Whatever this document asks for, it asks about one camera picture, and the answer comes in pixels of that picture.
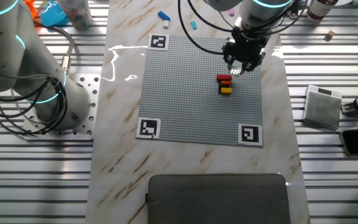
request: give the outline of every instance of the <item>white marble table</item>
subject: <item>white marble table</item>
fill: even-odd
[[[138,140],[135,130],[148,34],[184,33],[174,0],[110,4],[86,223],[146,224],[145,193],[151,176],[200,173],[279,173],[288,182],[291,222],[309,223],[279,36],[270,39],[262,64],[263,149]],[[192,36],[229,37],[197,20],[184,1],[182,5],[185,22],[198,25],[198,30],[190,31]],[[195,6],[207,20],[225,26],[203,1]],[[172,19],[167,30],[157,16],[159,11]],[[234,22],[234,17],[225,15]]]

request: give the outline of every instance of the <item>black cable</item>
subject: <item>black cable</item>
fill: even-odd
[[[212,50],[208,50],[208,49],[205,49],[203,48],[202,46],[198,45],[194,40],[193,38],[190,37],[190,34],[187,32],[186,30],[186,27],[185,27],[185,24],[183,23],[183,19],[181,17],[181,9],[180,9],[180,0],[178,0],[178,15],[179,15],[179,21],[180,21],[180,25],[181,25],[181,28],[183,29],[183,31],[185,31],[185,34],[187,36],[187,38],[189,38],[189,40],[191,41],[191,43],[193,43],[196,47],[198,47],[199,49],[207,52],[207,53],[211,53],[211,54],[216,54],[216,55],[223,55],[223,52],[215,52],[215,51],[212,51]]]
[[[262,30],[271,30],[271,29],[274,29],[274,28],[278,28],[279,26],[281,26],[281,24],[283,24],[284,20],[285,20],[285,17],[283,17],[283,19],[281,20],[281,22],[279,24],[277,24],[277,25],[275,25],[275,26],[273,26],[271,28],[262,29]]]
[[[222,27],[218,27],[217,25],[214,25],[208,21],[206,21],[202,16],[200,16],[197,12],[197,10],[194,8],[193,4],[191,3],[190,0],[187,0],[189,6],[191,7],[191,10],[193,10],[194,14],[196,14],[196,16],[201,19],[201,21],[203,21],[205,24],[211,26],[211,27],[214,27],[215,29],[217,30],[221,30],[221,31],[224,31],[224,32],[232,32],[232,30],[228,30],[228,29],[224,29]]]
[[[30,98],[31,96],[34,96],[35,94],[39,93],[40,91],[42,91],[45,86],[49,83],[49,81],[47,80],[43,85],[41,85],[40,87],[38,87],[38,89],[34,90],[33,92],[29,93],[28,95],[24,95],[24,96],[20,96],[14,99],[3,99],[0,98],[0,101],[2,102],[15,102],[15,101],[20,101],[20,100],[25,100],[27,98]]]
[[[228,22],[228,21],[224,18],[224,16],[222,15],[222,13],[219,12],[219,14],[221,15],[222,19],[223,19],[230,27],[232,27],[232,28],[234,29],[234,27],[230,24],[230,22]]]
[[[295,24],[295,23],[299,20],[300,16],[303,14],[304,11],[305,11],[305,10],[302,10],[301,13],[300,13],[300,15],[299,15],[299,17],[298,17],[297,19],[295,19],[294,21],[292,21],[289,25],[285,26],[285,27],[282,28],[282,29],[276,30],[276,31],[274,31],[274,32],[266,33],[265,35],[277,34],[277,33],[281,32],[281,31],[283,31],[283,30],[286,30],[286,29],[290,28],[293,24]]]
[[[61,28],[59,28],[57,26],[50,26],[50,27],[44,26],[39,21],[34,20],[34,23],[37,24],[40,27],[44,27],[46,29],[54,30],[54,31],[60,33],[61,35],[65,36],[69,41],[68,50],[67,50],[67,53],[65,54],[65,56],[70,56],[71,55],[71,53],[73,52],[73,49],[74,49],[74,39],[68,32],[66,32],[65,30],[63,30],[63,29],[61,29]]]
[[[56,124],[53,124],[54,121],[56,120],[56,118],[53,119],[53,121],[51,123],[49,123],[48,125],[45,125],[44,128],[38,130],[38,131],[28,131],[28,130],[25,130],[24,128],[18,126],[15,122],[11,121],[9,118],[6,118],[11,124],[13,124],[16,128],[22,130],[22,132],[20,131],[15,131],[15,130],[12,130],[11,128],[8,128],[7,126],[5,126],[1,121],[0,121],[0,125],[5,128],[6,130],[14,133],[14,134],[21,134],[21,135],[34,135],[34,134],[46,134],[50,131],[52,131],[54,128],[56,128],[62,121],[63,121],[63,118],[65,117],[66,115],[66,112],[67,112],[67,94],[66,94],[66,91],[65,91],[65,88],[64,86],[62,85],[62,83],[59,81],[59,80],[52,80],[53,82],[58,82],[58,86],[59,86],[59,89],[57,89],[56,91],[59,92],[59,96],[60,96],[60,102],[63,102],[61,103],[62,106],[59,106],[59,110],[57,112],[57,117],[58,118],[61,114],[61,112],[63,111],[62,108],[64,107],[64,113],[62,115],[62,117],[60,118],[60,120],[56,123]],[[0,111],[2,114],[5,114],[3,109],[1,108],[1,105],[0,105]]]
[[[49,81],[50,81],[51,79],[52,79],[52,78],[49,77],[48,80],[41,86],[41,87],[42,87],[41,89],[45,88],[45,86],[47,86],[47,84],[49,83]],[[22,116],[23,114],[29,112],[29,111],[35,106],[35,104],[37,103],[38,99],[39,99],[40,96],[41,96],[41,93],[42,93],[42,90],[40,90],[40,91],[38,92],[37,96],[35,97],[34,102],[32,102],[31,105],[30,105],[26,110],[24,110],[24,111],[22,111],[22,112],[20,112],[20,113],[18,113],[18,114],[15,114],[15,115],[3,115],[3,114],[0,114],[0,117],[2,117],[2,118],[16,118],[16,117],[18,117],[18,116]]]
[[[276,18],[272,19],[270,22],[260,26],[260,27],[255,27],[249,30],[228,30],[228,29],[223,29],[222,27],[218,27],[210,22],[208,22],[207,20],[205,20],[202,16],[200,16],[197,12],[197,10],[194,8],[193,4],[191,3],[190,0],[187,0],[189,6],[191,7],[191,10],[196,14],[196,16],[201,19],[205,24],[214,27],[217,30],[221,30],[224,32],[244,32],[244,33],[250,33],[250,32],[255,32],[255,31],[259,31],[261,30],[261,28],[267,27],[273,23],[275,23],[276,21],[278,21],[281,17],[283,17],[289,10],[291,10],[294,6],[296,6],[299,2],[299,0],[296,0],[290,7],[288,7],[285,11],[283,11],[280,15],[278,15]]]

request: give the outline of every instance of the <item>small blue block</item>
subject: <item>small blue block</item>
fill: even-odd
[[[169,16],[167,16],[165,13],[163,13],[162,11],[158,12],[158,16],[161,17],[163,20],[168,20],[171,21],[171,18],[169,18]]]
[[[193,30],[197,29],[197,25],[195,21],[190,22],[191,28],[193,28]]]

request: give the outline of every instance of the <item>gray baseplate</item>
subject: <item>gray baseplate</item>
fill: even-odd
[[[195,41],[222,51],[225,39]],[[222,55],[170,36],[168,50],[147,51],[139,117],[161,119],[162,141],[262,147],[238,142],[239,123],[262,125],[260,67],[233,75],[231,95],[218,94],[217,74],[230,74]]]

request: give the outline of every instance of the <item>metal mounting plate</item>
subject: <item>metal mounting plate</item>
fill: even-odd
[[[100,79],[101,75],[99,74],[80,74],[74,73],[70,74],[70,78],[77,83],[83,85],[88,91],[91,98],[91,107],[86,118],[73,129],[65,131],[51,131],[44,135],[37,136],[23,136],[24,139],[29,141],[44,141],[44,140],[91,140],[94,138],[94,129],[96,126],[96,114],[98,111],[98,98],[99,98],[99,88],[100,88]],[[38,121],[34,110],[30,110],[26,114],[29,118],[34,118],[34,121]],[[26,130],[36,131],[45,127],[42,124],[36,124],[30,122],[29,120],[24,120],[23,128]]]

